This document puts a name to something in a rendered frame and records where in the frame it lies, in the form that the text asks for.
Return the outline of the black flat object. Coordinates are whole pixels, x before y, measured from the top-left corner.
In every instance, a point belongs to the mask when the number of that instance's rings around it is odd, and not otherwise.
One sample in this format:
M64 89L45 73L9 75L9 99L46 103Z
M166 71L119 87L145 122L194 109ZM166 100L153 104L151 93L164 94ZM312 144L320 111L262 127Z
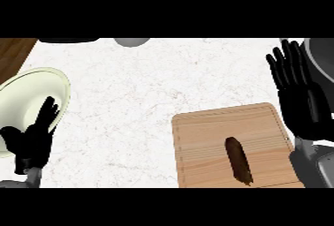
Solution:
M99 38L39 38L45 43L83 43L96 41Z

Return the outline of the pale yellow plate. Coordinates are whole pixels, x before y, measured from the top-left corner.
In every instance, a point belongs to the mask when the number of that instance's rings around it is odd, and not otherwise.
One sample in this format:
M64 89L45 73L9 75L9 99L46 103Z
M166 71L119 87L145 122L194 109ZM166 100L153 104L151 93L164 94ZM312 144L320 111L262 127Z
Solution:
M34 124L48 97L59 105L51 129L61 122L71 100L71 83L62 71L40 67L21 72L0 85L0 129L14 126L25 131Z

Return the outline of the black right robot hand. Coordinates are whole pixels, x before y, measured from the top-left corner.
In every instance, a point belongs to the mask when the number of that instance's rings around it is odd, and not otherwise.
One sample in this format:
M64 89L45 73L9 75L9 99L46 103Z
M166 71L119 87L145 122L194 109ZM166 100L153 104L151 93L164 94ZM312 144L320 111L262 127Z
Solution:
M334 119L321 85L312 80L306 58L296 41L283 40L283 49L266 55L284 123L296 137L334 142Z

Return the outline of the wooden cutting board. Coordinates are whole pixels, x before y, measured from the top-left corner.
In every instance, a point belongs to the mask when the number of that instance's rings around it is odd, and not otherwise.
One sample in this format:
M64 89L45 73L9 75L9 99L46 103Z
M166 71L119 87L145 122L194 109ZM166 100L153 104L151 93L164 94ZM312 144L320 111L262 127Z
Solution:
M234 177L226 139L246 153L253 182ZM178 182L182 187L302 188L290 153L294 145L271 103L179 114L173 117Z

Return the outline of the grey round object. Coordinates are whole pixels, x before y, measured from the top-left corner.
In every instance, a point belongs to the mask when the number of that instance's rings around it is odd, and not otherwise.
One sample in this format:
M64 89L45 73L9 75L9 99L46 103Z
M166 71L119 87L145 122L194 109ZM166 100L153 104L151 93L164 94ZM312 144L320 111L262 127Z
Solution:
M116 38L117 44L127 48L141 46L148 40L150 38Z

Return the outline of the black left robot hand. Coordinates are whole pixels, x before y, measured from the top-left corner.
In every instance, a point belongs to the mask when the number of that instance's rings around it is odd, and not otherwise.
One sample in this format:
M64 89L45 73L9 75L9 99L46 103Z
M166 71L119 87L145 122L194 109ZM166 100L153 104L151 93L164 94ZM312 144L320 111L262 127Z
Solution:
M52 136L51 124L59 115L58 104L49 96L39 110L36 123L23 132L14 126L0 129L8 151L17 156L15 173L25 175L33 168L42 169L51 158Z

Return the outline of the brown wooden panel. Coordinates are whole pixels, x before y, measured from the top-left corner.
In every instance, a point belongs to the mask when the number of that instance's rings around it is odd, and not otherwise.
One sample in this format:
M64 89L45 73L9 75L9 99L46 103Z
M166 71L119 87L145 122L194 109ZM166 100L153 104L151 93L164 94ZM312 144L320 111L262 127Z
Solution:
M36 42L36 38L0 38L0 85L17 75Z

